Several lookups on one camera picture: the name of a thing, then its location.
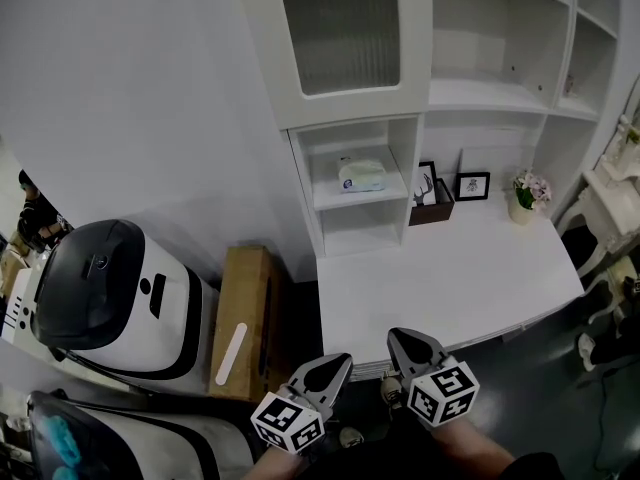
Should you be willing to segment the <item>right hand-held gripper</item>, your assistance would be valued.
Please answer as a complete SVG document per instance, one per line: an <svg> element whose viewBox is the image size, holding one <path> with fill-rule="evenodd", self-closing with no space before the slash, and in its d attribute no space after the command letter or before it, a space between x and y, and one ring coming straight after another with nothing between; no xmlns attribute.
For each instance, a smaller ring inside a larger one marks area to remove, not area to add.
<svg viewBox="0 0 640 480"><path fill-rule="evenodd" d="M406 356L415 364L439 364L448 356L435 338L408 328L389 330L387 347L399 375L406 374ZM411 380L407 407L437 428L469 413L478 392L479 382L467 362L448 358L442 367Z"/></svg>

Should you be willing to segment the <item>white pack of tissues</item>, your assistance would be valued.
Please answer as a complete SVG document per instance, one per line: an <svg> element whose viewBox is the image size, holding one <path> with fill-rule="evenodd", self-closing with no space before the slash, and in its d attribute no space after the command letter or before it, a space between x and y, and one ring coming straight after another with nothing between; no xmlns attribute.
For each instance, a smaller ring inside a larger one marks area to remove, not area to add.
<svg viewBox="0 0 640 480"><path fill-rule="evenodd" d="M337 162L343 193L377 192L386 188L387 172L382 162L367 157L342 157Z"/></svg>

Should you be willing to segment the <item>person's left forearm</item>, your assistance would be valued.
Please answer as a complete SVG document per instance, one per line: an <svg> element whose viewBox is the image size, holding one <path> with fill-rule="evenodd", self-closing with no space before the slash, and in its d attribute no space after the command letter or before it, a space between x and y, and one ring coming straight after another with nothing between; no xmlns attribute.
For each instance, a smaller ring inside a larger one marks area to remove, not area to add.
<svg viewBox="0 0 640 480"><path fill-rule="evenodd" d="M256 462L249 480L293 480L306 465L306 458L270 447Z"/></svg>

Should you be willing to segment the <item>person's right forearm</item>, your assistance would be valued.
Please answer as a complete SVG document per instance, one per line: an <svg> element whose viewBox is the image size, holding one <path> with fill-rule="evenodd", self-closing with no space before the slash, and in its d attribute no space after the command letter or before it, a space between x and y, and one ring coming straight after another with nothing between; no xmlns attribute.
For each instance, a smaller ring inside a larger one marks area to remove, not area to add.
<svg viewBox="0 0 640 480"><path fill-rule="evenodd" d="M480 432L467 418L459 418L431 431L444 455L468 480L498 480L515 457Z"/></svg>

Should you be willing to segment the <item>white desk top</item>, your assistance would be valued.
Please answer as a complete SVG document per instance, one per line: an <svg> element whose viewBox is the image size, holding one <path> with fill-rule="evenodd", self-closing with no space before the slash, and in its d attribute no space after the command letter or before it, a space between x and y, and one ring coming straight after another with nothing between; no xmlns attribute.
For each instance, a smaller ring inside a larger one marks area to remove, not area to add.
<svg viewBox="0 0 640 480"><path fill-rule="evenodd" d="M317 262L323 350L355 366L388 362L387 333L409 328L456 350L535 323L584 292L553 225L512 221L509 195L457 203L397 247Z"/></svg>

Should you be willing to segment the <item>person's right shoe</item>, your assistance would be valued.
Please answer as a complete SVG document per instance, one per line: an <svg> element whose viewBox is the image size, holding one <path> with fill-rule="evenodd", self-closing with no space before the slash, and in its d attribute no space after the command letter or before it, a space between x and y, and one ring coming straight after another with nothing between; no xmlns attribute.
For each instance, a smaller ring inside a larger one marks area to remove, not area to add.
<svg viewBox="0 0 640 480"><path fill-rule="evenodd" d="M402 407L403 387L397 378L385 376L380 385L380 393L390 411Z"/></svg>

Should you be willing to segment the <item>dark brown box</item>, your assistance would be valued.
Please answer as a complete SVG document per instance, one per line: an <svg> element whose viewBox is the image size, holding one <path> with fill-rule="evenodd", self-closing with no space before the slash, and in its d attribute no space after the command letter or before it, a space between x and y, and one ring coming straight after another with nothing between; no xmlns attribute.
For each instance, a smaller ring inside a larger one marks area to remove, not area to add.
<svg viewBox="0 0 640 480"><path fill-rule="evenodd" d="M416 206L412 209L409 219L410 226L444 222L450 219L455 201L442 178L436 180L436 194L439 197L436 204Z"/></svg>

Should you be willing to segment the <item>white robot with blue visor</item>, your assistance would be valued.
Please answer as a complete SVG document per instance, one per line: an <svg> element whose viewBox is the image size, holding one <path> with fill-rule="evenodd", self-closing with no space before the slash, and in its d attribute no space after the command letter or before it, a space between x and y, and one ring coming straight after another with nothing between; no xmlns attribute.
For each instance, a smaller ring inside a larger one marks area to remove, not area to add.
<svg viewBox="0 0 640 480"><path fill-rule="evenodd" d="M247 436L209 416L167 415L35 391L29 440L40 480L241 480L255 462Z"/></svg>

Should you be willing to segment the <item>potted pink flowers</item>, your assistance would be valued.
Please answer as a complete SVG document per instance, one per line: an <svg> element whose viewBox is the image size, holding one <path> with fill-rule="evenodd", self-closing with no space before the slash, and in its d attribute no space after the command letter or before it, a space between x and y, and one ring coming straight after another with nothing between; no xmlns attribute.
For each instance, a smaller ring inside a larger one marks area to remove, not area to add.
<svg viewBox="0 0 640 480"><path fill-rule="evenodd" d="M517 174L512 182L513 195L508 204L511 220L526 226L536 212L542 212L552 200L550 184L530 170Z"/></svg>

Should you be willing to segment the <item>white chair with black cushion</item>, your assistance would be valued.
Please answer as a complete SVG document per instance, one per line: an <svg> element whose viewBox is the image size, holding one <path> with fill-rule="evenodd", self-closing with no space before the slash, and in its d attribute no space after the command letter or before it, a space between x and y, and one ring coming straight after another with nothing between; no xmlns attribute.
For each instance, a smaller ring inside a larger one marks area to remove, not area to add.
<svg viewBox="0 0 640 480"><path fill-rule="evenodd" d="M596 237L586 225L567 230L561 240L576 270L589 260L598 245Z"/></svg>

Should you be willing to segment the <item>ornate white dressing table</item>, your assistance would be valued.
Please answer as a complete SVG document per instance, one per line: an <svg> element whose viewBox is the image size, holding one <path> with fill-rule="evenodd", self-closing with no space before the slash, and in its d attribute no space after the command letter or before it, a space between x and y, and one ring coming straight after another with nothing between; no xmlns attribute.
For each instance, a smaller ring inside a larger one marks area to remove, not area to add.
<svg viewBox="0 0 640 480"><path fill-rule="evenodd" d="M560 218L559 235L581 217L596 245L577 274L591 273L640 236L640 128L619 117L614 135L596 167L582 174L586 187Z"/></svg>

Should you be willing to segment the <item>white hutch shelf unit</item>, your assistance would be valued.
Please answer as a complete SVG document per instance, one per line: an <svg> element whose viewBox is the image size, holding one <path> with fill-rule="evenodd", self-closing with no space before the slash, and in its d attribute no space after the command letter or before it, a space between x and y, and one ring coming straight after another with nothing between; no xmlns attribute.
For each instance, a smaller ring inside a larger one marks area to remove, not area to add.
<svg viewBox="0 0 640 480"><path fill-rule="evenodd" d="M622 0L432 0L425 112L281 130L317 257L403 242L420 162L487 171L494 188L533 167L561 201L609 97ZM563 95L567 75L574 95ZM375 158L386 188L343 193L337 162Z"/></svg>

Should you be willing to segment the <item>white computer tower case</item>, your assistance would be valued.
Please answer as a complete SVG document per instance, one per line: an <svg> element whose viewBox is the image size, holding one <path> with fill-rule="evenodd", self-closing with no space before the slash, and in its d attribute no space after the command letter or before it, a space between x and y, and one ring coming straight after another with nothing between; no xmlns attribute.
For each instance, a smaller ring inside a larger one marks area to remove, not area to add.
<svg viewBox="0 0 640 480"><path fill-rule="evenodd" d="M35 315L35 292L41 277L41 268L22 269L17 273L7 304L1 337L14 347L38 358L43 357L44 346L31 330Z"/></svg>

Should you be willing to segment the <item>deer picture frame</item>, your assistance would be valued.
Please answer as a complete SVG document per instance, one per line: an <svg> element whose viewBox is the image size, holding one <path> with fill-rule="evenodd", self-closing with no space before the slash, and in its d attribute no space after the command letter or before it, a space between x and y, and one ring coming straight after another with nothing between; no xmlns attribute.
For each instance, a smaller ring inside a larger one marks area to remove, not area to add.
<svg viewBox="0 0 640 480"><path fill-rule="evenodd" d="M419 163L417 181L413 193L413 206L431 206L438 203L437 175L433 161Z"/></svg>

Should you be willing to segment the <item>small black picture frame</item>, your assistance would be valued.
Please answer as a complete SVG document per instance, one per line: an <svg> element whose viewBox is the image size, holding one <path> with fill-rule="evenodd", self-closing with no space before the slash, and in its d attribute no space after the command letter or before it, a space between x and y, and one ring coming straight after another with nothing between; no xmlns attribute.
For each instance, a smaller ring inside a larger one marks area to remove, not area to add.
<svg viewBox="0 0 640 480"><path fill-rule="evenodd" d="M455 201L487 200L490 191L489 172L457 173L455 178Z"/></svg>

